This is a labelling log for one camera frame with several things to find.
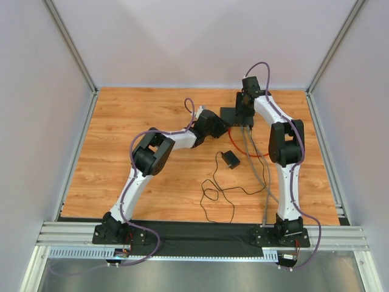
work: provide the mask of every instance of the black power supply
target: black power supply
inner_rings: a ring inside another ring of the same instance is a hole
[[[230,169],[234,169],[241,163],[241,161],[236,157],[235,154],[233,154],[231,150],[222,153],[221,157],[223,158],[223,160],[225,161],[225,163],[228,165]]]

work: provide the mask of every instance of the red cable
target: red cable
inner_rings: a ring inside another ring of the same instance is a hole
[[[237,146],[237,144],[234,142],[234,140],[232,139],[232,137],[231,137],[231,128],[229,128],[229,136],[230,136],[231,143],[235,146],[235,148],[238,149],[238,151],[239,151],[240,153],[243,153],[244,155],[247,155],[247,153],[244,152],[243,150],[241,150],[241,149]],[[249,156],[250,156],[250,157],[261,157],[261,155],[253,155],[253,154],[249,154]]]

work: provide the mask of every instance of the gray wall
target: gray wall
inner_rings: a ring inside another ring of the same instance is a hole
[[[0,1],[0,291],[53,219],[90,98],[42,2]]]
[[[389,290],[389,2],[369,0],[325,72],[314,100],[348,213],[365,230]]]
[[[306,88],[354,0],[55,3],[98,86],[239,88],[266,60],[272,88]]]

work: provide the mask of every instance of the metal floor panel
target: metal floor panel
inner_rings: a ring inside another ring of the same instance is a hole
[[[310,253],[302,251],[299,262]],[[48,260],[58,273],[74,273],[102,260]],[[353,252],[320,251],[309,266],[287,272],[274,263],[148,261],[107,267],[75,277],[54,276],[45,268],[39,291],[365,291]]]

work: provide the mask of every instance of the wood grain surface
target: wood grain surface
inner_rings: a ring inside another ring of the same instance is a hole
[[[129,144],[137,133],[150,127],[167,131],[185,127],[190,121],[190,114],[184,108],[186,97],[191,97],[196,107],[205,105],[219,114],[221,106],[235,106],[236,92],[236,89],[103,88],[61,215],[101,218],[116,202],[127,180],[130,170]],[[271,92],[288,115],[305,123],[306,160],[301,166],[299,177],[301,209],[317,217],[322,224],[339,225],[304,92]],[[240,129],[232,128],[231,133],[236,143],[244,149]],[[256,114],[253,138],[257,147],[265,153],[269,135],[269,126]],[[212,178],[216,167],[216,152],[228,150],[233,150],[241,164],[233,170],[227,169],[225,162],[218,156],[216,179],[220,186],[241,186],[248,192],[259,190],[260,185],[246,156],[234,148],[228,134],[219,139],[208,137],[198,148],[172,152],[165,168],[151,180],[140,197],[133,219],[206,221],[199,204],[202,197],[201,182]],[[253,161],[262,174],[262,165],[257,159]],[[271,175],[271,190],[278,196],[277,172],[273,164]],[[235,189],[225,194],[236,206],[233,222],[261,222],[266,191],[246,195],[242,190]],[[209,219],[213,221],[228,222],[232,216],[232,206],[222,196],[217,202],[205,199],[203,205]],[[270,200],[270,223],[275,221],[277,206],[275,201]],[[304,220],[306,224],[314,224],[308,218]]]

